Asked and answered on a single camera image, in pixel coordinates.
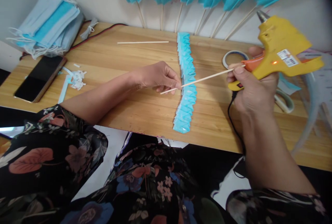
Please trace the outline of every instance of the glue gun nozzle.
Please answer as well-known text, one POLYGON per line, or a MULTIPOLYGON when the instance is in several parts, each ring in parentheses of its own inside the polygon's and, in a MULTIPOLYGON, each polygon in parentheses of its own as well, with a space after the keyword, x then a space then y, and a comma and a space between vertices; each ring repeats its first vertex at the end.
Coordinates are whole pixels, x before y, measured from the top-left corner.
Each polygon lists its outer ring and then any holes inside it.
POLYGON ((261 23, 264 23, 267 21, 267 19, 270 18, 270 16, 268 14, 265 14, 263 11, 259 10, 257 11, 257 15, 258 15, 258 18, 260 20, 261 23))

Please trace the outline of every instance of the hand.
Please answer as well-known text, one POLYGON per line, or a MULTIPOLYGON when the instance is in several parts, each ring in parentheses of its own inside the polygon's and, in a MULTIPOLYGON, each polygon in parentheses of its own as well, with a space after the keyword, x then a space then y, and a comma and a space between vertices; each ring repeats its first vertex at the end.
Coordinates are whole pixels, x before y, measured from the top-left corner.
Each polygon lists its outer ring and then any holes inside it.
MULTIPOLYGON (((263 48, 253 46, 248 52, 253 57, 261 56, 263 48)), ((234 103, 240 113, 272 113, 274 109, 274 95, 278 84, 278 73, 272 73, 261 80, 248 72, 242 63, 231 64, 229 69, 235 68, 228 73, 227 82, 231 83, 239 80, 245 87, 238 92, 234 103)))
POLYGON ((133 73, 138 80, 140 88, 154 87, 157 92, 163 92, 181 86, 179 76, 165 61, 144 66, 133 71, 133 73))

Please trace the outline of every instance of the black phone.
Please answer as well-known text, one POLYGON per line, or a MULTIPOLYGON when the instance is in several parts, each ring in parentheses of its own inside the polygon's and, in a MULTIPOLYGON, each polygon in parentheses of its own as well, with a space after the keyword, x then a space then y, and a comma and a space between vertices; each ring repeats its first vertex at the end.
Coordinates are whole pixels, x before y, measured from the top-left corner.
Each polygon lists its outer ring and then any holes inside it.
POLYGON ((62 56, 43 56, 14 93, 14 97, 37 103, 66 61, 67 59, 62 56))

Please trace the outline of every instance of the yellow glue gun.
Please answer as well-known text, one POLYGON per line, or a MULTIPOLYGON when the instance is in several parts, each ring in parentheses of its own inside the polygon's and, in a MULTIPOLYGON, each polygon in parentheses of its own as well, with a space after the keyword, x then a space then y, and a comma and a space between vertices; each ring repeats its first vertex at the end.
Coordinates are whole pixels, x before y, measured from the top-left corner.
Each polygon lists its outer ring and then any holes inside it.
MULTIPOLYGON (((257 15, 262 22, 258 39, 264 44, 263 56, 242 61, 245 68, 257 79, 273 72, 282 72, 292 77, 319 70, 324 66, 322 57, 310 60, 297 58, 299 53, 311 47, 311 43, 288 20, 277 16, 269 17, 259 10, 257 15)), ((232 91, 243 89, 239 81, 228 84, 232 91)))

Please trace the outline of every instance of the woman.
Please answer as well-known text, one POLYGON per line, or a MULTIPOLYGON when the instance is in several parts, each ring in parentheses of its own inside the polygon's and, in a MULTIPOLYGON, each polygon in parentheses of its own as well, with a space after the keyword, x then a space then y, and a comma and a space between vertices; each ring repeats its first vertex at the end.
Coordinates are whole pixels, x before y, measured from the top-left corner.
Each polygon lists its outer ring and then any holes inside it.
MULTIPOLYGON (((252 47, 249 53, 262 53, 252 47)), ((26 121, 0 159, 1 223, 322 223, 320 197, 296 165, 273 115, 277 74, 258 81, 237 64, 227 81, 244 90, 240 112, 252 190, 233 192, 223 210, 200 193, 186 162, 153 137, 127 137, 103 188, 71 202, 103 161, 107 139, 92 126, 145 87, 178 88, 165 63, 121 75, 26 121)))

